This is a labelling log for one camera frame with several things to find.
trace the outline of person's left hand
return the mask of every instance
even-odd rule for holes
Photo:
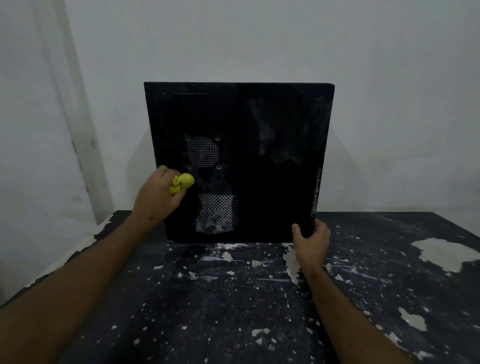
[[[177,170],[158,167],[138,192],[131,218],[154,228],[170,215],[186,193],[186,190],[181,190],[173,196],[170,194],[172,180],[179,175]]]

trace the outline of octagonal ventilation grille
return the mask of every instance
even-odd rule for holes
[[[218,145],[210,138],[198,136],[188,142],[188,158],[197,167],[211,167],[218,161]]]
[[[199,194],[202,204],[197,212],[197,226],[235,226],[238,223],[238,198],[232,194]]]

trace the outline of person's right arm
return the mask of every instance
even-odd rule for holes
[[[409,356],[378,330],[332,282],[322,269],[330,243],[327,226],[315,220],[315,233],[305,239],[292,226],[293,247],[312,291],[313,300],[342,364],[412,363]]]

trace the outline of yellow cloth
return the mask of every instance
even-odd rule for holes
[[[170,193],[177,194],[180,190],[185,190],[191,187],[195,183],[195,178],[189,173],[181,174],[180,176],[175,176],[173,178],[172,184],[170,185]]]

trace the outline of table surface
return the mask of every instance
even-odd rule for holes
[[[92,242],[129,213],[115,212]],[[433,213],[318,218],[332,232],[325,266],[333,282],[385,335],[425,363],[480,362],[480,261],[450,273],[412,245],[436,238],[480,251],[478,237]],[[288,243],[177,244],[159,225],[60,363],[337,363],[290,251]]]

